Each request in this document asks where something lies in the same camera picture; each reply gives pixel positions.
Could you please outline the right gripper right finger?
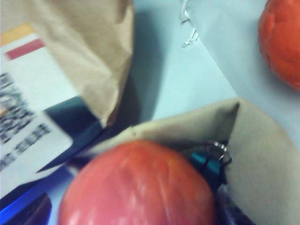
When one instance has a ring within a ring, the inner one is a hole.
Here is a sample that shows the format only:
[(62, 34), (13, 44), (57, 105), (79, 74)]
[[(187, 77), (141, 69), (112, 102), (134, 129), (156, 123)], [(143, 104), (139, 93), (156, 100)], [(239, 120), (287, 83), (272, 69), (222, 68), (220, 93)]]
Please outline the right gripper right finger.
[(227, 185), (217, 190), (217, 219), (219, 225), (236, 225), (234, 216), (235, 205), (231, 201)]

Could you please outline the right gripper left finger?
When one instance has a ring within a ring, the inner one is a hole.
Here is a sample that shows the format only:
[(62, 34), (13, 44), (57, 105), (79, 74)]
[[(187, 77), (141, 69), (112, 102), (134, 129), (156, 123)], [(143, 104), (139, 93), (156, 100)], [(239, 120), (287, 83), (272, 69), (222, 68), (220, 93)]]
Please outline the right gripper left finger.
[(47, 225), (52, 210), (52, 203), (46, 193), (33, 201), (25, 214), (23, 225)]

